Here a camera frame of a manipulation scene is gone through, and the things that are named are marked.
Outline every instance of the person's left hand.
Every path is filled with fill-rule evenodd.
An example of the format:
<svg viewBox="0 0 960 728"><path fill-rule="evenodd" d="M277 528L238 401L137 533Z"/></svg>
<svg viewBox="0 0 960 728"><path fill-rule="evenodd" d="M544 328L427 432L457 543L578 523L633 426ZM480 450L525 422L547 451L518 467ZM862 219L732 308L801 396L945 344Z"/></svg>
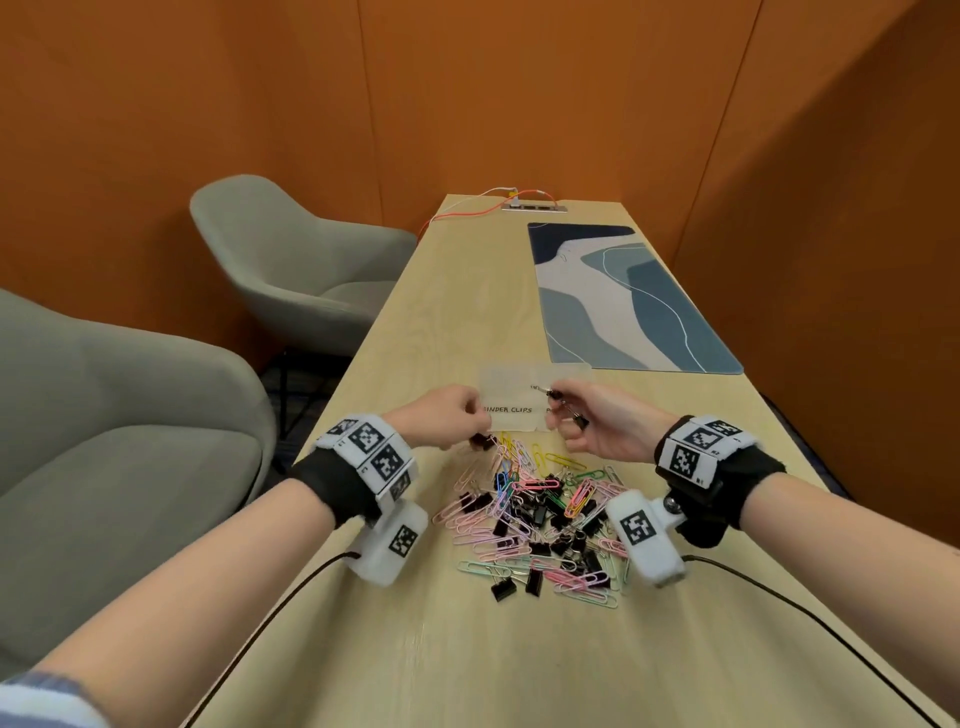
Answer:
<svg viewBox="0 0 960 728"><path fill-rule="evenodd" d="M480 404L480 393L464 384L431 389L383 419L411 448L447 449L490 430L490 415Z"/></svg>

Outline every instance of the sleeve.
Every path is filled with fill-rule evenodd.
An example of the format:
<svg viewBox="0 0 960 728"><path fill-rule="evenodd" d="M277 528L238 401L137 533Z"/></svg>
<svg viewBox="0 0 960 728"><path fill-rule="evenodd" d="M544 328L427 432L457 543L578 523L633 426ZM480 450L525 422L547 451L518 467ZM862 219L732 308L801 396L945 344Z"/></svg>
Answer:
<svg viewBox="0 0 960 728"><path fill-rule="evenodd" d="M0 683L3 728L110 728L73 680L26 672Z"/></svg>

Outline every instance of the chair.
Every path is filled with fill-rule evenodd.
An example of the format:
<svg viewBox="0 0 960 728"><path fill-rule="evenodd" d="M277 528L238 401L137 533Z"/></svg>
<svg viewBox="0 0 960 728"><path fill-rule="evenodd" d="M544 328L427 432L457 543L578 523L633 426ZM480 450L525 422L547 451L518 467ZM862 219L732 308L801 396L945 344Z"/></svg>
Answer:
<svg viewBox="0 0 960 728"><path fill-rule="evenodd" d="M259 491L274 412L239 356L0 290L0 678Z"/></svg>
<svg viewBox="0 0 960 728"><path fill-rule="evenodd" d="M407 231L316 217L256 175L211 182L194 193L190 214L260 323L318 354L356 353L417 245ZM282 433L285 358L280 422Z"/></svg>

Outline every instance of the pile of paper clips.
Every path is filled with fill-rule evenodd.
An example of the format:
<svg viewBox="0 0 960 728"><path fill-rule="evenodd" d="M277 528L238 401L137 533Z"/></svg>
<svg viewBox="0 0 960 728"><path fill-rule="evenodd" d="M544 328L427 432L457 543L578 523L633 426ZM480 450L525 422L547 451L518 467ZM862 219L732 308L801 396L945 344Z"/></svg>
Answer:
<svg viewBox="0 0 960 728"><path fill-rule="evenodd" d="M630 562L604 510L626 490L611 466L589 471L501 433L490 468L467 468L454 490L460 495L433 523L454 532L454 545L471 547L473 558L457 569L492 578L497 601L516 582L540 596L545 579L556 594L616 608Z"/></svg>

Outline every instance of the wooden table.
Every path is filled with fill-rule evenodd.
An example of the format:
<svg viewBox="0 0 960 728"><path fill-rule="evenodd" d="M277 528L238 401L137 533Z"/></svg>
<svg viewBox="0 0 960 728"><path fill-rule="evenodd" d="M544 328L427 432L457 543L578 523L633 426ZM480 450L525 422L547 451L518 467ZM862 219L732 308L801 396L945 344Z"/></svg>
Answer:
<svg viewBox="0 0 960 728"><path fill-rule="evenodd" d="M448 196L444 206L461 199ZM489 206L471 200L458 209ZM526 225L638 226L620 204L564 201L567 215L496 211L434 223L326 408L315 435L348 412L383 412L478 368L548 361ZM819 483L745 376L595 372L677 413L712 413L756 433L791 473ZM553 433L520 436L562 451ZM451 500L466 457L418 452L410 489L433 514ZM618 467L648 497L650 466ZM359 523L313 564L339 553ZM677 539L681 552L691 549ZM468 546L434 527L394 586L338 566L277 617L211 702L202 726L920 726L921 720L819 626L703 564L662 590L637 580L609 610L522 591L502 603L491 581L461 573ZM746 536L715 559L810 607L949 725L923 698Z"/></svg>

